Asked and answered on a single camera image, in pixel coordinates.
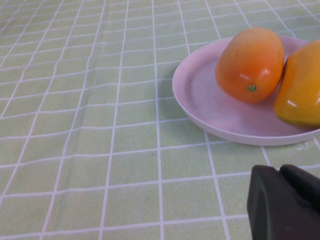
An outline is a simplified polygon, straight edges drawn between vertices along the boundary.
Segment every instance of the green tablecloth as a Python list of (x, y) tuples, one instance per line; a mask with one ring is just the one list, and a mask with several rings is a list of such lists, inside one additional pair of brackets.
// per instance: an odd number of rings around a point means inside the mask
[(227, 142), (171, 85), (250, 26), (320, 38), (320, 2), (0, 0), (0, 240), (250, 240), (252, 166), (320, 177), (318, 141)]

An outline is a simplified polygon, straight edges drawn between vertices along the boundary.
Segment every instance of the pink plate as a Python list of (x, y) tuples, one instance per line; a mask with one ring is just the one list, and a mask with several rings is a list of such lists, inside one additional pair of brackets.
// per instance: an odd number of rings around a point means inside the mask
[[(280, 121), (273, 112), (276, 92), (263, 103), (246, 104), (225, 94), (217, 85), (215, 68), (232, 38), (222, 39), (186, 57), (176, 69), (174, 96), (188, 117), (207, 132), (228, 141), (279, 146), (296, 144), (320, 135)], [(286, 57), (307, 41), (281, 36)]]

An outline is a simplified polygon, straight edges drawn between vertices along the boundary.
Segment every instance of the checkered tablecloth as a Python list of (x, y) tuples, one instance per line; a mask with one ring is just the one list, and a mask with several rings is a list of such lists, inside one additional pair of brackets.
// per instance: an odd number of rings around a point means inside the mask
[(210, 135), (172, 77), (254, 26), (320, 38), (320, 2), (0, 0), (0, 240), (250, 240), (252, 166), (320, 177), (319, 142)]

